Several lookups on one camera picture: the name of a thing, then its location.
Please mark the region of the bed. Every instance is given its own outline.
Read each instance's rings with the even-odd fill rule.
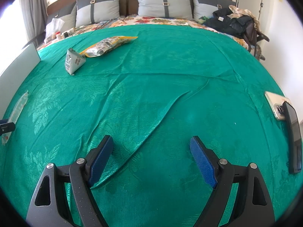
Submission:
[[[128,7],[120,13],[128,16],[132,0],[124,1]],[[0,183],[14,207],[25,218],[46,164],[72,163],[109,134],[114,151],[92,189],[109,226],[193,226],[212,191],[189,151],[190,138],[198,135],[218,157],[258,165],[279,217],[303,176],[288,173],[286,126],[264,96],[283,94],[276,82],[226,35],[180,25],[187,21],[127,18],[100,30],[91,25],[39,50],[41,62],[5,114],[29,92],[16,130],[0,146]],[[68,48],[81,52],[117,35],[138,38],[87,59],[75,76],[65,71]],[[81,224],[69,185],[66,191]],[[235,185],[221,224],[228,222],[236,191]]]

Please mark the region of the sunlight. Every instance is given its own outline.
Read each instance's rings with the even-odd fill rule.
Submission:
[[[0,18],[0,73],[16,58],[27,43],[19,0],[8,6]]]

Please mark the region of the black jacket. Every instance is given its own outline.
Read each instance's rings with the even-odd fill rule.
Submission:
[[[205,21],[203,25],[211,27],[222,33],[243,38],[243,33],[246,30],[246,26],[253,22],[253,19],[247,15],[243,15],[240,18],[231,19],[228,17],[230,14],[232,14],[232,11],[229,8],[219,9],[213,12],[214,17]]]

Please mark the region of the floral bedspread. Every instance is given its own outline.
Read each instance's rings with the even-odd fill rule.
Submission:
[[[237,37],[221,33],[216,31],[213,28],[201,25],[195,21],[192,20],[186,20],[186,19],[164,19],[164,18],[154,18],[154,17],[141,17],[141,16],[128,16],[128,17],[120,17],[118,19],[110,20],[110,21],[104,21],[98,24],[88,25],[83,28],[78,28],[75,30],[72,36],[76,36],[82,33],[99,30],[103,28],[111,28],[111,27],[117,27],[117,26],[128,26],[128,25],[142,25],[142,24],[153,24],[153,25],[172,25],[172,26],[191,26],[193,28],[201,28],[209,31],[213,31],[215,33],[220,33],[223,35],[226,35],[233,40],[235,40],[237,43],[239,43],[241,46],[243,46],[245,49],[248,50],[248,44],[245,42],[244,39],[239,39]],[[48,45],[54,44],[58,42],[57,39],[52,40],[51,42],[47,44],[40,45],[37,50],[43,49],[47,47]]]

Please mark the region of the snack bag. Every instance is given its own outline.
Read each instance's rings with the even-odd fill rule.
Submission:
[[[65,59],[65,69],[70,75],[74,75],[73,73],[80,68],[86,58],[84,55],[81,55],[74,51],[72,48],[67,50],[66,59]]]
[[[137,37],[116,36],[108,37],[100,42],[83,50],[80,54],[85,54],[87,57],[96,57],[118,48],[122,44],[135,40]]]
[[[16,124],[25,104],[27,103],[28,100],[28,91],[25,92],[20,99],[18,100],[18,102],[16,103],[16,105],[14,106],[14,109],[9,117],[9,120],[7,121],[7,123],[13,122],[14,124]],[[8,132],[6,134],[2,134],[2,145],[5,145],[7,143],[7,141],[9,140],[9,137],[11,136],[11,132]]]

